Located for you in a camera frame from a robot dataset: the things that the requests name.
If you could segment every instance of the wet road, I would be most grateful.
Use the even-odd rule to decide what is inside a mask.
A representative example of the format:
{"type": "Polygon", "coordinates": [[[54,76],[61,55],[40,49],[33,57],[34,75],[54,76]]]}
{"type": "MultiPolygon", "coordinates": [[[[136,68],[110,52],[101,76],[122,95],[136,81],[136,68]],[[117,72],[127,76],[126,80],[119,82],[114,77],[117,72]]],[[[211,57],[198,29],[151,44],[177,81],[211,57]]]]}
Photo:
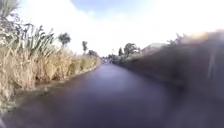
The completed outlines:
{"type": "Polygon", "coordinates": [[[102,65],[63,86],[7,114],[6,126],[162,128],[177,97],[163,84],[115,65],[102,65]]]}

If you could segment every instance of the vegetation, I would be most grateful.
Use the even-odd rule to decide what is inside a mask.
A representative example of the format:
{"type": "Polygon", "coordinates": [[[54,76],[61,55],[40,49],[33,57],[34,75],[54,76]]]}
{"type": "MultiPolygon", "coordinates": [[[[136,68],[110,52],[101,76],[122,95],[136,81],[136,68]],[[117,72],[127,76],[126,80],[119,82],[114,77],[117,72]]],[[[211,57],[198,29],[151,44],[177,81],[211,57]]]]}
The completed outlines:
{"type": "MultiPolygon", "coordinates": [[[[17,7],[16,0],[0,0],[0,111],[14,106],[19,96],[93,69],[100,63],[95,56],[76,55],[53,45],[54,33],[43,27],[6,19],[17,7]]],[[[71,38],[58,37],[65,46],[71,38]]]]}
{"type": "Polygon", "coordinates": [[[175,86],[176,89],[190,88],[202,92],[211,84],[215,86],[222,83],[222,79],[217,83],[214,76],[217,78],[223,73],[223,34],[223,31],[217,31],[197,38],[178,36],[156,52],[151,49],[152,53],[119,59],[116,64],[175,86]]]}
{"type": "Polygon", "coordinates": [[[119,51],[118,51],[118,55],[119,55],[119,56],[123,56],[123,55],[124,55],[122,48],[119,49],[119,51]]]}
{"type": "Polygon", "coordinates": [[[62,43],[63,48],[66,47],[67,44],[71,41],[71,38],[68,33],[59,35],[58,39],[62,43]]]}
{"type": "Polygon", "coordinates": [[[88,44],[87,41],[83,41],[83,42],[82,42],[82,47],[83,47],[83,51],[84,51],[84,53],[86,53],[86,51],[88,50],[87,44],[88,44]]]}

